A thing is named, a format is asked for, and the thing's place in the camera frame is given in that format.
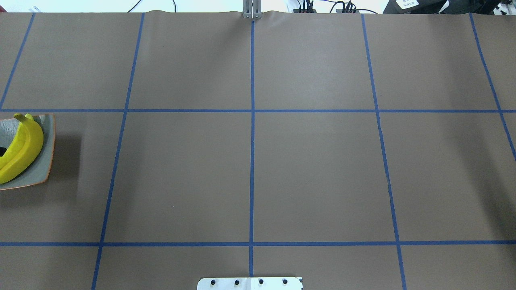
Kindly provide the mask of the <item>yellow banana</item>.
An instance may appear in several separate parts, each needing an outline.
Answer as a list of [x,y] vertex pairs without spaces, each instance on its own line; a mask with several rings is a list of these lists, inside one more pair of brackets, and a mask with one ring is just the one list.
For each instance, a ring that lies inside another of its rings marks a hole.
[[1,156],[0,183],[5,184],[23,173],[40,154],[44,145],[44,131],[35,120],[24,114],[13,117],[19,122],[15,136]]
[[24,117],[28,118],[29,120],[34,121],[34,117],[30,113],[25,114]]

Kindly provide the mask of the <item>blue square ceramic plate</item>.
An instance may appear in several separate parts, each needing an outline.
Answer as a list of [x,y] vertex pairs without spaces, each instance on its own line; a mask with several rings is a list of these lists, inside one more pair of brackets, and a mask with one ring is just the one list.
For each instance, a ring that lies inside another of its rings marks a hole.
[[[39,123],[44,133],[44,143],[40,154],[32,164],[19,176],[8,183],[1,185],[1,190],[19,189],[44,183],[48,180],[53,163],[56,122],[54,114],[39,114],[34,116],[34,121]],[[11,119],[1,120],[1,146],[8,147],[15,136],[18,121]]]

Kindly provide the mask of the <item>black box with label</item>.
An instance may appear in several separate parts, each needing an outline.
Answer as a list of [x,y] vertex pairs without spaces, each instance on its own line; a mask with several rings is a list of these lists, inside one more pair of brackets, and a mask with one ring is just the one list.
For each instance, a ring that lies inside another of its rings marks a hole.
[[383,14],[436,14],[448,0],[389,0]]

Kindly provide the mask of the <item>aluminium frame post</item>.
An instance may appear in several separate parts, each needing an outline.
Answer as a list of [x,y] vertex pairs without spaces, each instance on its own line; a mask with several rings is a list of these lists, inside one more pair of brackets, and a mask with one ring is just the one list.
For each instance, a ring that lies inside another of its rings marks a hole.
[[258,20],[262,18],[262,1],[261,0],[243,0],[244,19]]

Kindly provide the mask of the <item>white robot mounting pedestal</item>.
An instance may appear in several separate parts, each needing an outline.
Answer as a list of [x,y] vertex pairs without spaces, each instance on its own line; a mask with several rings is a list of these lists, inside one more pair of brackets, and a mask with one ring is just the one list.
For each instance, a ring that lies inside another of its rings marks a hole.
[[197,290],[302,290],[301,277],[202,278]]

